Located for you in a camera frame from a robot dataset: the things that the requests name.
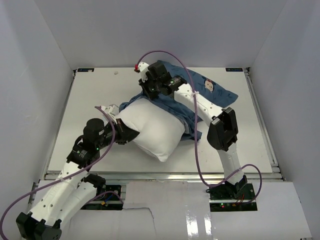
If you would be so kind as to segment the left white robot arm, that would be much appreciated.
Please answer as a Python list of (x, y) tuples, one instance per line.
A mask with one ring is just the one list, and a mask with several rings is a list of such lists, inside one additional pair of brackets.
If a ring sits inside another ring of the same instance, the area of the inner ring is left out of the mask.
[(26, 240), (58, 240), (66, 223), (86, 203), (105, 196), (106, 180), (90, 173), (100, 151), (114, 143), (131, 142), (139, 132), (127, 127), (121, 119), (107, 124), (100, 118), (87, 121), (66, 158), (62, 170), (46, 194), (28, 213), (20, 213), (16, 224)]

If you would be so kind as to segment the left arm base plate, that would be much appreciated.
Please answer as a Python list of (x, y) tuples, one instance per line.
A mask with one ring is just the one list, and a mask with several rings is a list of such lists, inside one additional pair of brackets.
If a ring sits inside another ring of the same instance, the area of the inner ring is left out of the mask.
[[(113, 191), (122, 198), (122, 186), (116, 185), (104, 185), (101, 189), (97, 190), (96, 195), (102, 194), (107, 191)], [(123, 204), (119, 198), (114, 193), (105, 193), (97, 197), (90, 203), (85, 204), (81, 207), (81, 210), (92, 210), (92, 211), (121, 211), (123, 209)]]

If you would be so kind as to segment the blue cartoon print pillowcase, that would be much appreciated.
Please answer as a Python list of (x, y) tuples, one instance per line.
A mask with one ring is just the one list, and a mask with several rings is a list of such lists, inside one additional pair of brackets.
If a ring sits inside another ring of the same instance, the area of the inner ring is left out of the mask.
[[(187, 75), (185, 69), (181, 66), (172, 65), (171, 63), (163, 60), (158, 60), (158, 63), (161, 63), (165, 66), (166, 70), (170, 73), (172, 77), (180, 76), (190, 83), (190, 79)], [(204, 75), (201, 75), (193, 70), (188, 70), (189, 74), (192, 77), (195, 90), (199, 92), (204, 98), (212, 102), (214, 105), (217, 105), (223, 109), (227, 108), (229, 105), (234, 103), (238, 95), (226, 90), (213, 80), (207, 78)], [(181, 103), (174, 101), (174, 99), (169, 96), (160, 94), (157, 98), (150, 101), (157, 107), (163, 109), (164, 111), (174, 115), (180, 121), (184, 123), (185, 132), (182, 135), (181, 139), (184, 140), (193, 140), (195, 137), (195, 113), (192, 112), (189, 108), (184, 106)]]

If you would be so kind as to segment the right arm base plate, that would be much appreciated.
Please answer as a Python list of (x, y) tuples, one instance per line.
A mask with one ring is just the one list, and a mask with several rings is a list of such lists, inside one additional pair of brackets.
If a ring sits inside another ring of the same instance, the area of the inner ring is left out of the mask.
[(206, 193), (209, 194), (209, 207), (212, 213), (255, 212), (258, 210), (256, 201), (251, 201), (255, 196), (251, 183), (247, 183), (239, 194), (234, 194), (223, 184), (215, 188), (208, 188)]

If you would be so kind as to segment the white pillow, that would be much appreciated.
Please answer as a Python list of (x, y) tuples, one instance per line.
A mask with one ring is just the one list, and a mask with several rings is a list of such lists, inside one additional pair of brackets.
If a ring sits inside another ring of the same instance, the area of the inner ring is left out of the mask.
[(121, 110), (117, 118), (130, 129), (139, 132), (133, 142), (160, 162), (167, 161), (186, 130), (179, 118), (145, 98)]

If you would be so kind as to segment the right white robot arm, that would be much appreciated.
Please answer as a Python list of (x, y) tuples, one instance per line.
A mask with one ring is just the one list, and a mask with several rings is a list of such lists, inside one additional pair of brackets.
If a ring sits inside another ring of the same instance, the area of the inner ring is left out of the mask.
[(243, 173), (237, 153), (238, 124), (235, 111), (220, 108), (192, 89), (190, 82), (171, 74), (162, 63), (151, 65), (140, 62), (135, 68), (140, 74), (139, 85), (149, 99), (160, 94), (171, 97), (176, 102), (194, 112), (208, 126), (207, 142), (218, 152), (223, 167), (226, 195), (236, 200), (244, 193), (247, 178)]

